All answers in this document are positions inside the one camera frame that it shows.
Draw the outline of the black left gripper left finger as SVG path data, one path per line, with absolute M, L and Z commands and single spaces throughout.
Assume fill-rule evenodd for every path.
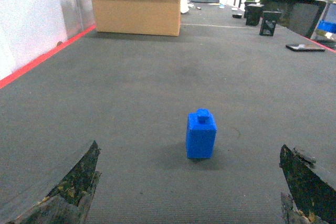
M 101 149 L 86 141 L 37 184 L 7 202 L 7 223 L 84 223 L 101 173 Z

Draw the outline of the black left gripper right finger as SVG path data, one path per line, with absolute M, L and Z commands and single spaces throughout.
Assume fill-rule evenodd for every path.
M 299 147 L 283 145 L 279 167 L 289 193 L 281 193 L 285 223 L 335 223 L 335 169 Z

